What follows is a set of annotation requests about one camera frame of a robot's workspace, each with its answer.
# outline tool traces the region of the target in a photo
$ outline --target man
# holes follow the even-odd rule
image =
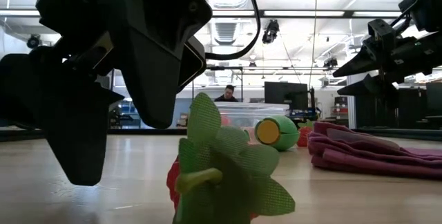
[[[215,102],[238,102],[238,100],[233,96],[235,88],[232,85],[227,85],[224,90],[224,94],[215,99]]]

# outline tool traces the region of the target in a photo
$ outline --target computer monitor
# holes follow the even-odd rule
[[[288,82],[265,82],[265,103],[289,104],[292,110],[307,110],[309,107],[306,84]]]
[[[442,83],[427,83],[427,111],[428,115],[442,115]]]

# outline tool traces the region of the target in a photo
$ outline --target wooden table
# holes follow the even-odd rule
[[[170,224],[166,174],[177,136],[110,136],[104,176],[95,187],[71,185],[45,140],[0,143],[0,223]],[[442,143],[399,140],[408,147]],[[389,224],[442,221],[442,183],[314,169],[306,149],[281,154],[273,177],[296,212],[253,224]]]

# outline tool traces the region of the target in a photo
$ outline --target pink towel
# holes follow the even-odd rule
[[[309,152],[311,163],[323,169],[442,179],[442,150],[405,149],[335,124],[314,123]]]

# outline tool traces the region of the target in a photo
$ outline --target clear plastic container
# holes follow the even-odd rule
[[[289,105],[241,102],[215,102],[222,124],[234,127],[255,127],[264,118],[289,114]]]

